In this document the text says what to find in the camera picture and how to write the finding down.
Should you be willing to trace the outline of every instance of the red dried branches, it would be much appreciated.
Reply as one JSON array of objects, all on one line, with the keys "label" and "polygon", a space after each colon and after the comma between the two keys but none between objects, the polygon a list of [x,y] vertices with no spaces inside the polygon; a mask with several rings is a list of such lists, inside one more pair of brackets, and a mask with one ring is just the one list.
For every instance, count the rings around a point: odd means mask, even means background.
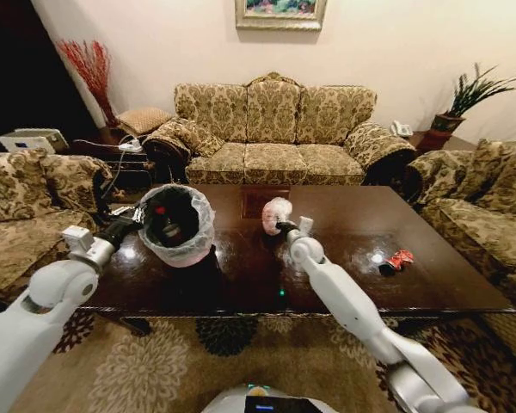
[{"label": "red dried branches", "polygon": [[107,95],[111,69],[111,57],[107,48],[95,40],[90,45],[84,41],[82,46],[73,40],[61,40],[57,42],[57,46],[88,85],[90,93],[105,115],[107,126],[117,126],[119,122],[113,114]]}]

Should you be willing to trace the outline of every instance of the screen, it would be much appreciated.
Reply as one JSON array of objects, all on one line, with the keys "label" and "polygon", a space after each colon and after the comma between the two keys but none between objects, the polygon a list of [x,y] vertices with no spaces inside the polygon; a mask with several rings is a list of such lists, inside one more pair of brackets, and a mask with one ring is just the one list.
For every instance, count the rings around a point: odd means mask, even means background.
[{"label": "screen", "polygon": [[244,413],[321,413],[307,398],[247,397]]}]

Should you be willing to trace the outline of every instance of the white wall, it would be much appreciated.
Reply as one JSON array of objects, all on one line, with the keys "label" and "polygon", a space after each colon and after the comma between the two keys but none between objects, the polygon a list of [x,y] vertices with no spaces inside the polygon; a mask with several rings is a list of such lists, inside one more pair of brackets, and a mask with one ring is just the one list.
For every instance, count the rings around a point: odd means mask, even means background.
[{"label": "white wall", "polygon": [[[321,33],[237,31],[234,0],[33,2],[53,40],[108,46],[118,112],[174,111],[176,83],[246,83],[279,71],[304,84],[363,84],[378,92],[373,120],[425,129],[475,61],[516,74],[516,0],[329,0]],[[465,117],[464,139],[516,139],[516,91]]]}]

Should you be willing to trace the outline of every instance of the loveseat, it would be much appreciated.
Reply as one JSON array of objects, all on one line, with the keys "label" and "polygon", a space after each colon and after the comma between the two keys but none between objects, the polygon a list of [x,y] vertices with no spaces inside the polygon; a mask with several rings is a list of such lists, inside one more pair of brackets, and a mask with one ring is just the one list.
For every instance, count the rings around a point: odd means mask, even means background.
[{"label": "loveseat", "polygon": [[[407,167],[408,200],[516,306],[516,143],[431,151]],[[483,321],[516,355],[516,314]]]},{"label": "loveseat", "polygon": [[98,229],[110,179],[109,167],[92,157],[0,153],[0,302],[13,301],[34,271],[66,258],[63,229]]},{"label": "loveseat", "polygon": [[360,185],[387,183],[415,148],[368,122],[377,97],[362,86],[304,87],[278,73],[246,85],[178,84],[177,119],[221,145],[198,156],[167,124],[148,136],[148,157],[190,183]]}]

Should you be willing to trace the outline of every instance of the carpet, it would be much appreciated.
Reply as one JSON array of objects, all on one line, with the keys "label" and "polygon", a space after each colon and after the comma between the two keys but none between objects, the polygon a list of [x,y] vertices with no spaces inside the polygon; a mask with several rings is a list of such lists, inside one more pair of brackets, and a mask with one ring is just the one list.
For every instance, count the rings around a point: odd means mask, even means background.
[{"label": "carpet", "polygon": [[[242,383],[321,399],[340,413],[398,411],[384,366],[331,317],[154,318],[146,337],[90,314],[76,318],[12,412],[200,412]],[[464,320],[416,338],[476,405],[516,412],[516,360],[488,332]]]}]

